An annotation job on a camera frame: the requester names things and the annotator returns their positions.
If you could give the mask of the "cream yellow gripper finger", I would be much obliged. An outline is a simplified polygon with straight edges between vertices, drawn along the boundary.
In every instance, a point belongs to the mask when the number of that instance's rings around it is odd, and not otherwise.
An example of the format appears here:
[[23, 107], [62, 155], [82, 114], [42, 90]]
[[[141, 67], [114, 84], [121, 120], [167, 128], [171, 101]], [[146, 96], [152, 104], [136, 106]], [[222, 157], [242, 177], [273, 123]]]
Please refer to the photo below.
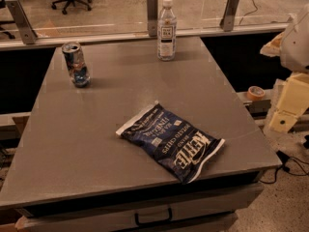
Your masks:
[[269, 127], [288, 132], [309, 108], [309, 74], [293, 73], [283, 85]]

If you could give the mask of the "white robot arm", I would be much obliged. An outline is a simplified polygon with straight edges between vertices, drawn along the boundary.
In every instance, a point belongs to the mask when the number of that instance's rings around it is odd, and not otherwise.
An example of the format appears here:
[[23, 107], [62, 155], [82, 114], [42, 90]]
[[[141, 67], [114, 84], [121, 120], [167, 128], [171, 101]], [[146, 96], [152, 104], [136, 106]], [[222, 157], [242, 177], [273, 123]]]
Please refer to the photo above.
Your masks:
[[265, 44], [260, 53], [279, 56], [281, 66], [292, 73], [269, 121], [274, 131], [288, 132], [309, 108], [309, 4], [296, 14], [284, 32]]

